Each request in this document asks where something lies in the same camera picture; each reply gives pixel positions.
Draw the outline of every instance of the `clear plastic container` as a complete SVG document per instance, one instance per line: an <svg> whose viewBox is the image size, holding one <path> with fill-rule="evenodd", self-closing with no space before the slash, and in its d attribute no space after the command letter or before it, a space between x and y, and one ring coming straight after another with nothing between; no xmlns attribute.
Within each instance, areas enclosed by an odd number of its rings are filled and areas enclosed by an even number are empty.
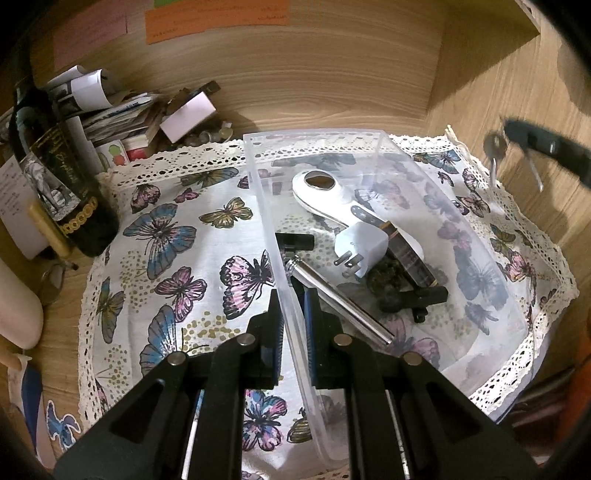
<svg viewBox="0 0 591 480"><path fill-rule="evenodd" d="M363 294L363 282L355 278L345 280L343 269L333 265L337 255L332 248L339 225L314 216L295 200L291 181L297 173L312 168L330 172L355 198L369 205L377 217L408 232L420 244L425 264L433 274L437 277L438 271L447 277L448 302L429 307L425 324L407 326L415 336L415 328L420 328L430 339L436 339L442 359L436 366L444 374L467 372L469 365L462 363L463 358L474 358L474 348L489 352L491 345L496 348L501 343L495 355L487 357L486 365L479 367L478 375L484 383L525 338L526 320L489 251L458 208L386 133L280 131L245 135L244 143L250 185L264 224L265 243L307 420L318 453L328 468L337 468L348 458L346 419L334 414L338 410L335 405L344 405L344 394L319 391L311 385L305 321L285 274L275 232L314 233L319 247L318 251L306 253L307 262L371 315L380 314L372 304L372 296ZM356 291L357 298L349 295ZM400 354L414 337L410 331L404 333L404 328L393 333L398 336L399 351L386 351Z"/></svg>

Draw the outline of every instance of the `gold chain decoration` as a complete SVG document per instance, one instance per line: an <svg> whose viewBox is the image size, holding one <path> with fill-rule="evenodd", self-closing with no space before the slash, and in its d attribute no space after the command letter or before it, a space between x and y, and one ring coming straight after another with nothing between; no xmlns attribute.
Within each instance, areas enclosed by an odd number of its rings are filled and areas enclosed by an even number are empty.
<svg viewBox="0 0 591 480"><path fill-rule="evenodd" d="M60 225L60 230L65 234L75 232L78 230L82 225L86 223L86 221L92 216L96 208L98 207L98 202L96 201L96 197L92 197L86 205L82 207L82 211L76 215L75 218L70 220L68 223L64 225Z"/></svg>

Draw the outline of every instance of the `pink box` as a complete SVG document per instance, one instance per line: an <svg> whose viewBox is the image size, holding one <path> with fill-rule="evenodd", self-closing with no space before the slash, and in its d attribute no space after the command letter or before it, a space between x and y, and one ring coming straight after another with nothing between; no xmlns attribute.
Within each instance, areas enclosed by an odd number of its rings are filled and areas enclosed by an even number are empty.
<svg viewBox="0 0 591 480"><path fill-rule="evenodd" d="M162 122L160 128L168 139L175 143L215 112L216 108L209 101L207 95L201 92Z"/></svg>

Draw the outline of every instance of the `green sticky note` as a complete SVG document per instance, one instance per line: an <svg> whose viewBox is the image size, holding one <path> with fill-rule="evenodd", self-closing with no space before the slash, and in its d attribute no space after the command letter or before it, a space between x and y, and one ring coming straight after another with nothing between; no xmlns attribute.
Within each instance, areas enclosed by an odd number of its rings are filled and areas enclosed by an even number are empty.
<svg viewBox="0 0 591 480"><path fill-rule="evenodd" d="M154 0L154 8L163 7L164 5L170 5L178 0Z"/></svg>

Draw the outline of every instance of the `wine bottle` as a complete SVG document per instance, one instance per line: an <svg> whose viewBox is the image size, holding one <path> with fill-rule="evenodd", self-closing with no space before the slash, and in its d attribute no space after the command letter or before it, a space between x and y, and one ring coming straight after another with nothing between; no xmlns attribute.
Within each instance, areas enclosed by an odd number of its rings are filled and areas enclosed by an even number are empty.
<svg viewBox="0 0 591 480"><path fill-rule="evenodd" d="M26 38L17 44L13 62L12 151L60 230L83 254L96 257L117 234L117 215L69 146L49 95L35 87Z"/></svg>

